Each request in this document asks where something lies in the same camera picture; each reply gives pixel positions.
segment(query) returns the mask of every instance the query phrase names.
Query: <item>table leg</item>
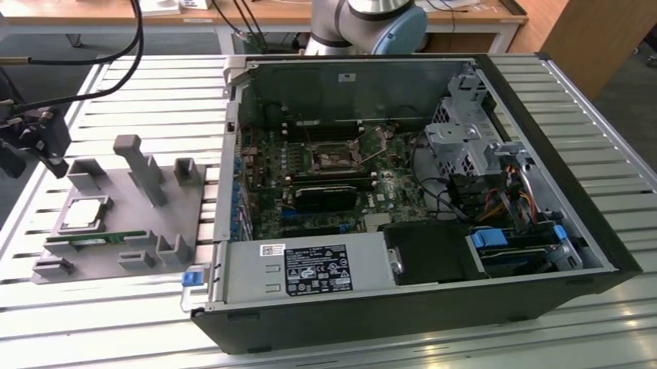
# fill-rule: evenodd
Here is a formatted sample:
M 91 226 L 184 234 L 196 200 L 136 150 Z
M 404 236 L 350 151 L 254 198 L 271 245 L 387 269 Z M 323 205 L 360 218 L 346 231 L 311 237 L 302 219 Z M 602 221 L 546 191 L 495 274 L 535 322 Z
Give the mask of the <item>table leg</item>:
M 493 40 L 493 44 L 490 44 L 490 53 L 499 54 L 509 50 L 509 46 L 511 45 L 513 37 L 515 36 L 518 24 L 509 23 L 501 29 L 501 31 L 495 35 L 495 39 Z
M 69 44 L 75 48 L 80 48 L 83 46 L 83 40 L 81 40 L 83 36 L 79 33 L 77 34 L 67 33 L 65 38 L 69 40 Z
M 222 54 L 235 55 L 234 30 L 226 25 L 216 25 L 215 33 Z

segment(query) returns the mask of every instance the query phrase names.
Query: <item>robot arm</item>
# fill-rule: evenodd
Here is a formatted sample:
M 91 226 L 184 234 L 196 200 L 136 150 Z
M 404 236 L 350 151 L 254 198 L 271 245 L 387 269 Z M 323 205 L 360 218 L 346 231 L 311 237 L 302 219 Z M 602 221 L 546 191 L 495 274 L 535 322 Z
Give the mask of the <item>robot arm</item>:
M 410 54 L 426 28 L 412 0 L 314 0 L 306 55 Z

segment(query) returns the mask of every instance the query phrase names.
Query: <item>warning label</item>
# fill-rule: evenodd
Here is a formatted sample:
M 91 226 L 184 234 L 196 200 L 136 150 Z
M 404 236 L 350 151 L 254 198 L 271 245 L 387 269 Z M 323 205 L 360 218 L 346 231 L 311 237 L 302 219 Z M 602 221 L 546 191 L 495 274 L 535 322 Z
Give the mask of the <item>warning label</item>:
M 351 291 L 347 247 L 286 249 L 286 292 L 290 296 Z

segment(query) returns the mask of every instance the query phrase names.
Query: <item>black wire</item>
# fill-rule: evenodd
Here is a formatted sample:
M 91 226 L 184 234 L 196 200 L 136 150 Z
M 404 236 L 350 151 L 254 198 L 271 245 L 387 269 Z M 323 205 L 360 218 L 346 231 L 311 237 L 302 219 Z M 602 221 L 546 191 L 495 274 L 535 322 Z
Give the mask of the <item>black wire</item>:
M 418 174 L 415 173 L 415 154 L 418 152 L 418 146 L 419 146 L 418 143 L 423 136 L 426 136 L 426 133 L 420 131 L 415 139 L 415 146 L 412 147 L 412 152 L 410 154 L 410 172 L 412 173 L 412 178 L 415 179 L 415 182 L 418 182 L 419 186 L 422 187 L 424 194 L 435 198 L 437 201 L 439 201 L 445 206 L 447 206 L 449 209 L 454 212 L 457 218 L 461 219 L 461 221 L 473 223 L 474 220 L 461 211 L 461 209 L 458 209 L 454 204 L 451 204 L 447 200 L 445 200 L 437 194 L 434 194 L 423 185 L 423 181 L 418 179 Z
M 286 40 L 290 37 L 290 35 L 291 35 L 291 33 L 287 32 L 286 35 L 283 36 L 283 41 L 280 41 L 280 47 L 283 47 L 283 45 L 286 44 Z
M 228 25 L 228 27 L 232 28 L 236 33 L 243 33 L 242 30 L 238 27 L 235 27 L 235 25 L 232 24 L 232 22 L 226 17 L 224 11 L 222 10 L 222 8 L 219 7 L 219 5 L 216 4 L 216 0 L 212 0 L 212 4 L 215 4 L 216 11 L 219 12 L 219 15 L 222 16 L 222 19 L 224 20 L 224 22 Z
M 254 20 L 255 29 L 258 29 L 258 34 L 263 42 L 264 54 L 267 54 L 267 40 L 264 39 L 263 30 L 259 29 L 258 19 L 255 19 L 254 13 L 251 11 L 251 7 L 248 6 L 246 0 L 242 0 L 242 3 L 244 5 L 246 11 L 248 12 L 251 19 Z
M 427 0 L 427 3 L 428 5 L 431 6 L 431 8 L 434 8 L 435 10 L 438 10 L 439 12 L 449 12 L 450 15 L 451 15 L 451 33 L 450 33 L 450 37 L 447 38 L 447 52 L 450 52 L 451 50 L 451 38 L 454 37 L 454 33 L 455 33 L 455 16 L 454 16 L 454 13 L 467 13 L 469 11 L 467 10 L 454 10 L 454 8 L 451 8 L 451 5 L 449 5 L 445 0 L 438 0 L 450 10 L 445 10 L 445 9 L 441 9 L 438 8 L 433 3 L 431 3 L 431 0 Z
M 43 60 L 43 59 L 28 59 L 28 63 L 31 65 L 97 65 L 97 64 L 104 64 L 113 62 L 116 59 L 119 59 L 121 56 L 124 56 L 136 46 L 136 42 L 140 40 L 139 37 L 139 32 L 140 32 L 140 21 L 139 21 L 139 16 L 135 8 L 135 1 L 131 0 L 132 3 L 132 11 L 135 13 L 135 18 L 136 19 L 136 30 L 135 30 L 135 37 L 132 38 L 131 43 L 128 46 L 116 54 L 105 56 L 103 58 L 96 58 L 96 59 L 87 59 L 87 60 Z
M 254 29 L 251 28 L 251 23 L 247 20 L 247 16 L 244 15 L 244 11 L 242 10 L 242 7 L 239 6 L 238 0 L 234 0 L 235 8 L 238 8 L 239 15 L 242 17 L 242 20 L 244 21 L 246 24 L 246 29 L 248 29 L 248 35 L 255 38 L 255 47 L 259 49 L 260 53 L 264 53 L 264 48 L 262 44 L 259 43 L 259 38 L 255 36 Z
M 132 0 L 132 6 L 135 9 L 135 15 L 137 18 L 139 42 L 137 42 L 135 61 L 132 62 L 131 68 L 128 69 L 123 78 L 119 80 L 117 84 L 112 88 L 103 90 L 103 91 L 97 91 L 92 94 L 68 96 L 64 98 L 53 98 L 52 100 L 39 101 L 39 102 L 33 102 L 33 103 L 24 104 L 24 105 L 17 105 L 15 107 L 16 113 L 21 113 L 24 111 L 33 110 L 33 109 L 45 108 L 48 106 L 57 105 L 57 104 L 67 104 L 69 102 L 83 101 L 83 100 L 88 100 L 92 98 L 101 98 L 103 96 L 107 96 L 107 95 L 112 94 L 113 92 L 116 92 L 117 90 L 121 89 L 123 85 L 128 82 L 132 75 L 135 74 L 135 71 L 136 71 L 136 69 L 140 65 L 140 62 L 141 62 L 141 56 L 144 56 L 144 17 L 141 16 L 141 7 L 140 7 L 139 0 Z

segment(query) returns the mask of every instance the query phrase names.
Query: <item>aluminum workbench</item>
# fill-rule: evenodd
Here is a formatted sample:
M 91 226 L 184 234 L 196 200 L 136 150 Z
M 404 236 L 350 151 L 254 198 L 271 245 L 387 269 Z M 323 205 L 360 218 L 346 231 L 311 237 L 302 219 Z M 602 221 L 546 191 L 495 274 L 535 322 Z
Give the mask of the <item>aluminum workbench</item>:
M 96 66 L 80 93 L 113 85 L 125 57 Z M 71 183 L 37 167 L 0 233 L 0 367 L 650 367 L 657 365 L 657 178 L 550 61 L 493 56 L 643 274 L 534 321 L 228 356 L 180 310 L 180 274 L 37 286 L 31 267 Z M 209 166 L 196 262 L 211 258 L 226 100 L 222 56 L 144 57 L 117 93 L 75 103 L 69 158 L 104 168 L 113 137 L 137 134 L 160 165 Z M 511 135 L 510 124 L 499 119 Z

